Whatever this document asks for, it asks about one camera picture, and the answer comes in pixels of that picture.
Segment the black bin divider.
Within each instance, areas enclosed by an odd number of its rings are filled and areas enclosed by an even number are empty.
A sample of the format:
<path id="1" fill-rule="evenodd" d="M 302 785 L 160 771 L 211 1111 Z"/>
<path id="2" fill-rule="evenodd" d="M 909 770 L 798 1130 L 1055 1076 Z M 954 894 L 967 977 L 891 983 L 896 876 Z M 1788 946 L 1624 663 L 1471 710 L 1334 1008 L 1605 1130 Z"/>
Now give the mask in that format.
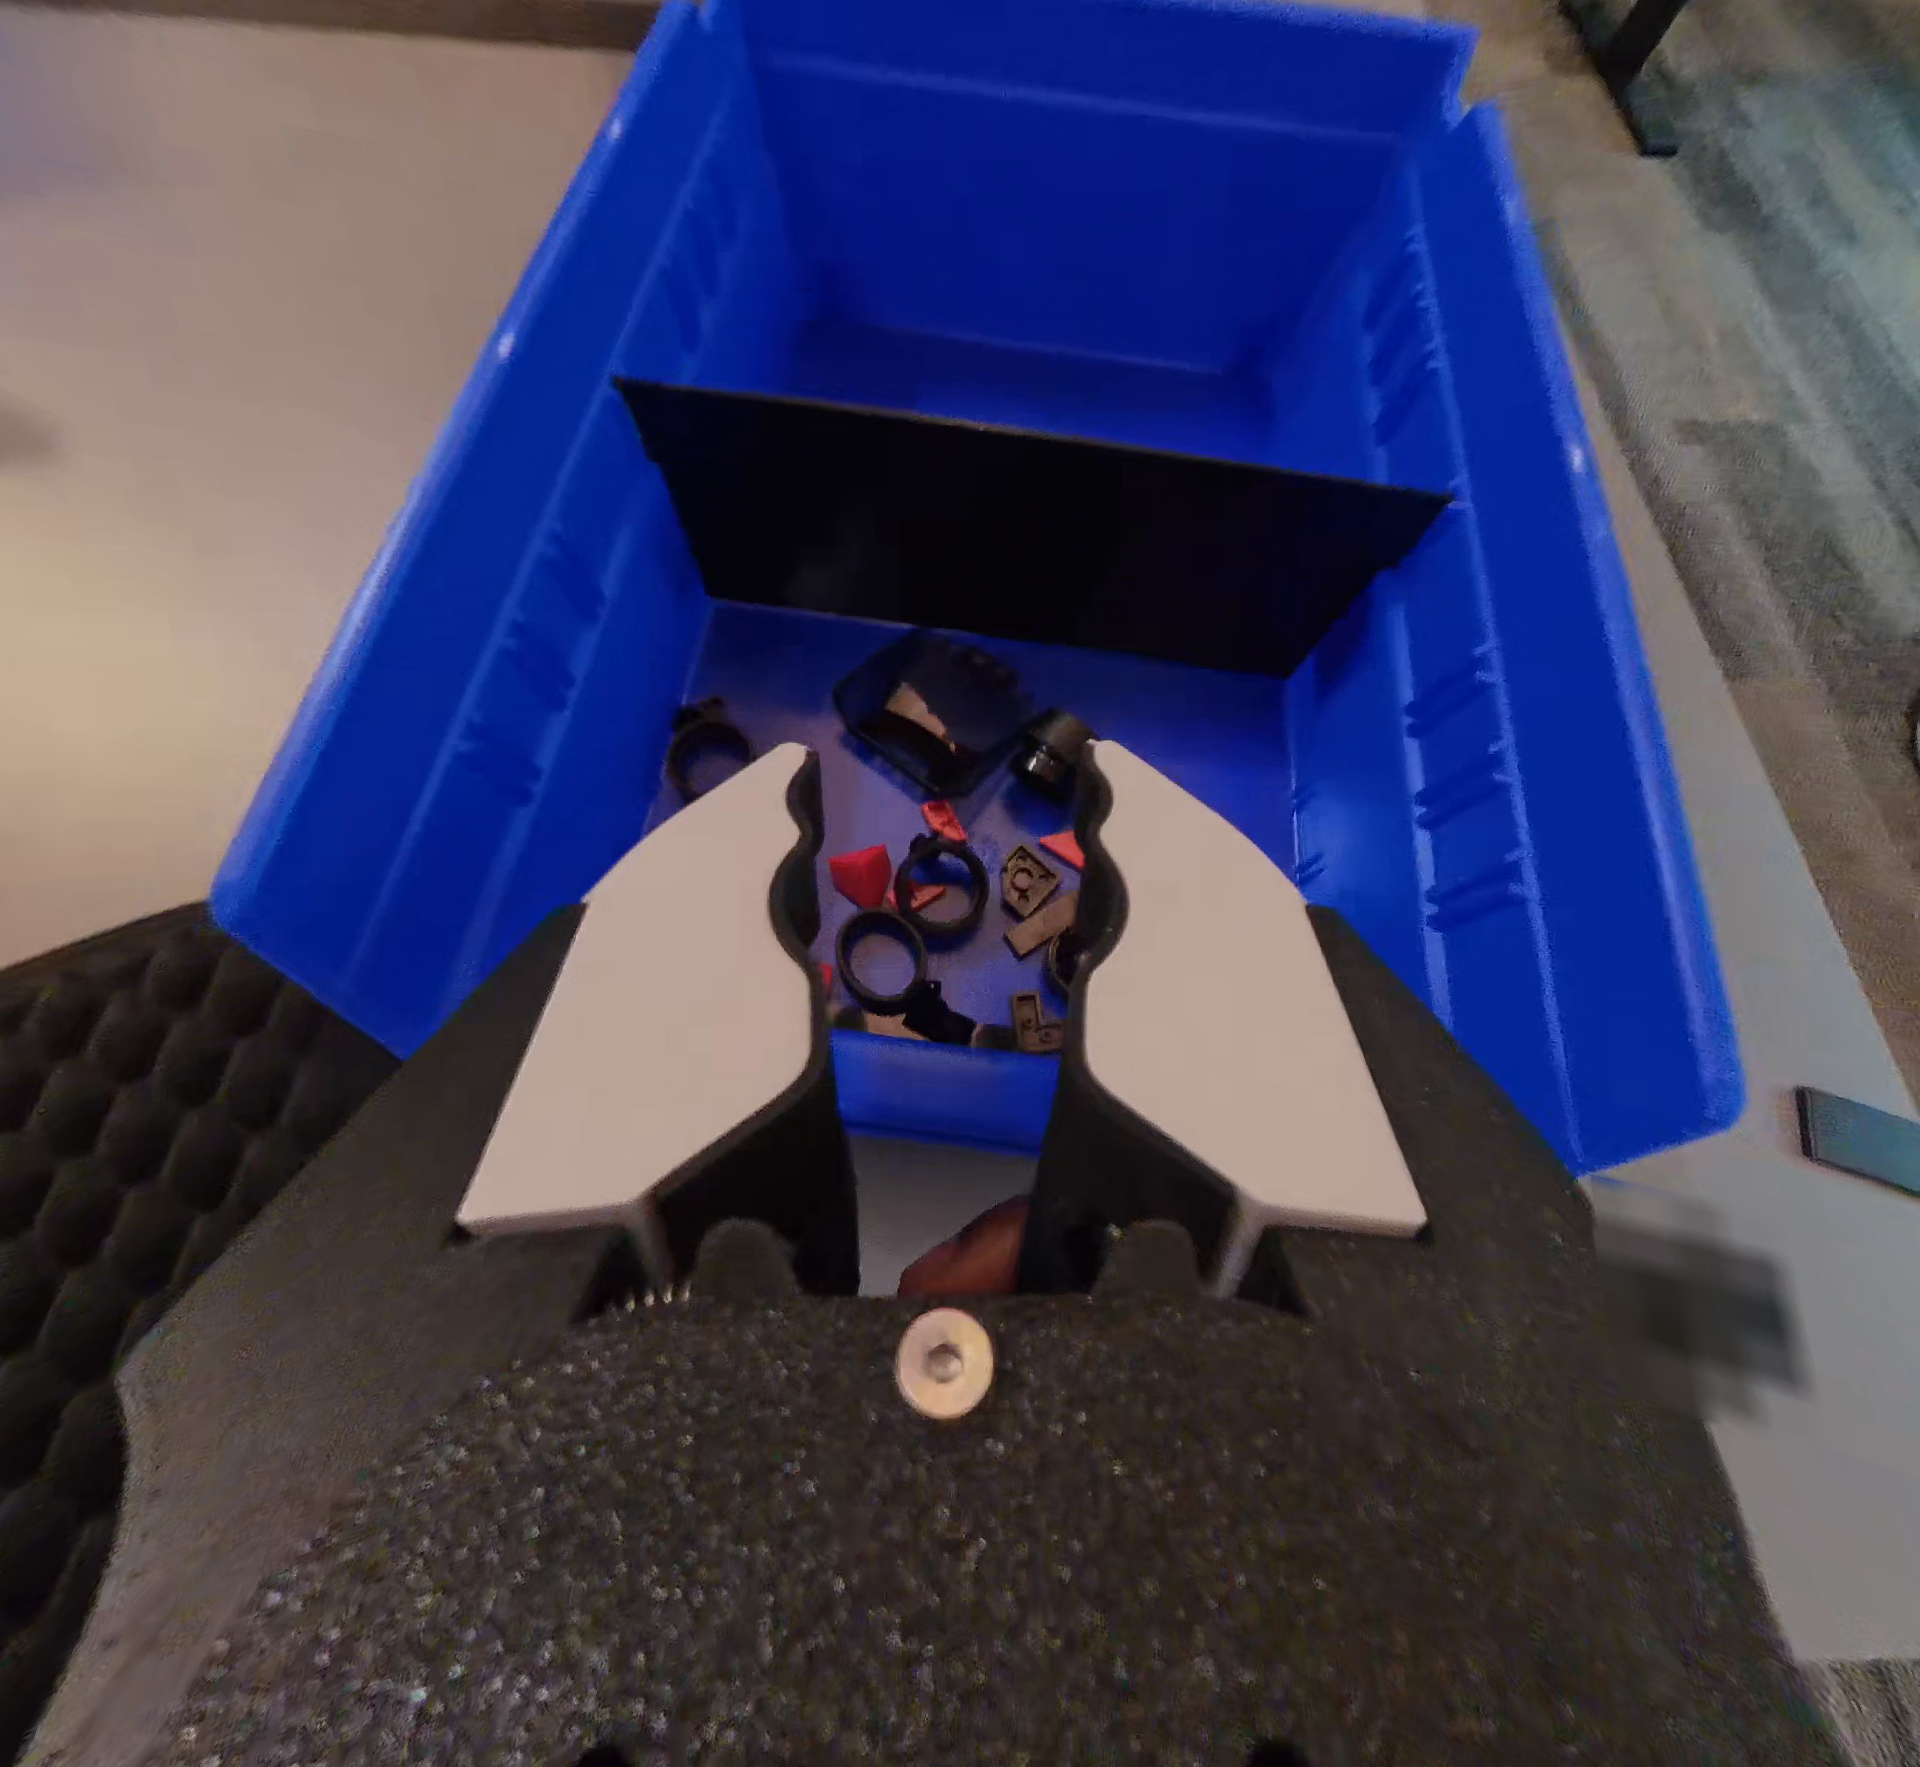
<path id="1" fill-rule="evenodd" d="M 706 592 L 1292 676 L 1452 496 L 624 377 Z"/>

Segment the blue plastic storage bin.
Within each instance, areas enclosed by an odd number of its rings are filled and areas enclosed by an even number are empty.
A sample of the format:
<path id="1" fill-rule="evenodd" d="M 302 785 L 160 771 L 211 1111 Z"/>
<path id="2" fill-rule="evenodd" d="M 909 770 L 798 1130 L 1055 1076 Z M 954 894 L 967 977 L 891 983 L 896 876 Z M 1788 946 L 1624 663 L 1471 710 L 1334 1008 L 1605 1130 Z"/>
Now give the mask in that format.
<path id="1" fill-rule="evenodd" d="M 1340 914 L 1577 1175 L 1731 1128 L 1738 1033 L 1662 709 L 1473 35 L 1282 0 L 672 0 L 211 890 L 393 1055 L 798 740 L 828 857 L 925 798 L 831 690 L 915 626 L 706 592 L 617 381 L 1452 496 L 1292 673 L 947 631 Z"/>

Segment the black foam mat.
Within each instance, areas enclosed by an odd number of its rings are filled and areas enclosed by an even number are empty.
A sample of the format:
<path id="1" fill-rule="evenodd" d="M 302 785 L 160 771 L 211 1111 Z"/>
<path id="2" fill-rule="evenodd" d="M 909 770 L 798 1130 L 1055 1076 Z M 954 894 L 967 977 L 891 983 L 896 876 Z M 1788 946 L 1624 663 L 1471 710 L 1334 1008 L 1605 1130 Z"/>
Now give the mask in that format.
<path id="1" fill-rule="evenodd" d="M 3 1740 L 103 1581 L 113 1378 L 395 1071 L 199 904 L 3 972 Z"/>

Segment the pile of small lego pieces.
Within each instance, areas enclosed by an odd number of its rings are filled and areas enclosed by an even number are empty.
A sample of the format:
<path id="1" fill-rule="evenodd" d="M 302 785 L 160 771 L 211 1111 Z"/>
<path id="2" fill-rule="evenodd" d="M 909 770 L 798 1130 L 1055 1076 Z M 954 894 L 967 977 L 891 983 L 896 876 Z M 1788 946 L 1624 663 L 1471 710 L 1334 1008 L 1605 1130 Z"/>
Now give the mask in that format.
<path id="1" fill-rule="evenodd" d="M 828 857 L 828 882 L 848 906 L 821 975 L 842 998 L 832 1023 L 934 1045 L 1050 1056 L 1067 1038 L 1067 1004 L 1087 956 L 1077 929 L 1084 850 L 1069 833 L 1017 843 L 998 867 L 967 839 L 945 799 L 925 808 L 925 831 L 901 857 L 881 845 Z M 978 939 L 998 915 L 1018 961 L 1036 961 L 1044 987 L 1021 986 L 1007 1019 L 975 1019 L 949 1004 L 938 956 Z"/>

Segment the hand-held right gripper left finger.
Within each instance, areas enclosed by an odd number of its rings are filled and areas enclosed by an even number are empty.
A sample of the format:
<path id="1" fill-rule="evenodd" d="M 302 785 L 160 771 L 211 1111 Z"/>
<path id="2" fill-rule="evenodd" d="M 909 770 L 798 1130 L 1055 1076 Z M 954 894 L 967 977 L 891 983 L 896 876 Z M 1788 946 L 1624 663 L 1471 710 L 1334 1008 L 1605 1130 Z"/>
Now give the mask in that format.
<path id="1" fill-rule="evenodd" d="M 664 1232 L 665 1189 L 802 1078 L 819 1041 L 809 939 L 775 879 L 813 887 L 819 833 L 783 740 L 636 843 L 588 892 L 458 1203 L 477 1237 L 621 1223 Z"/>

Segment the black flat plate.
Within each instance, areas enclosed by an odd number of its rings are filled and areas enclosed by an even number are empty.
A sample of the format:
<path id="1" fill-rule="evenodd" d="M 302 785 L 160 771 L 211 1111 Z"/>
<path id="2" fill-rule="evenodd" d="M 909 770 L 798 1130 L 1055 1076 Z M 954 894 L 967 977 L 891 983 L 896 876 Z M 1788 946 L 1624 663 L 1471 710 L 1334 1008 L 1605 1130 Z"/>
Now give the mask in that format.
<path id="1" fill-rule="evenodd" d="M 1804 1155 L 1850 1179 L 1920 1195 L 1918 1122 L 1824 1089 L 1800 1087 L 1797 1115 Z"/>

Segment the dark transparent lego windshield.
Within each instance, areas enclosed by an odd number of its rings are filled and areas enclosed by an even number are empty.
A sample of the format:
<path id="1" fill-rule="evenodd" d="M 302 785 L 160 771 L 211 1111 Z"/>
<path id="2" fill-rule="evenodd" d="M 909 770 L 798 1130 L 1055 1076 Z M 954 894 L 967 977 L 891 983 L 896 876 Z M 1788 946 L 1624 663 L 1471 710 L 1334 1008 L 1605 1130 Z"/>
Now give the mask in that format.
<path id="1" fill-rule="evenodd" d="M 1007 766 L 1036 709 L 980 644 L 915 626 L 831 690 L 852 739 L 925 798 L 967 796 Z"/>

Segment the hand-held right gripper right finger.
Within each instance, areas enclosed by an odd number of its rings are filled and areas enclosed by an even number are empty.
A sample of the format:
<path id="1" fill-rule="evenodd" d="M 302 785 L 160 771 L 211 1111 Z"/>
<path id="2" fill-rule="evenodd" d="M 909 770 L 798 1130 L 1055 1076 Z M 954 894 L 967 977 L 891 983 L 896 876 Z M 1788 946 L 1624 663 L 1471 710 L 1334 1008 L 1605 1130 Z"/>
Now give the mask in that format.
<path id="1" fill-rule="evenodd" d="M 1309 906 L 1268 855 L 1119 740 L 1080 766 L 1084 961 L 1050 1111 L 1050 1289 L 1140 1223 L 1247 1290 L 1282 1232 L 1410 1242 L 1427 1204 Z"/>

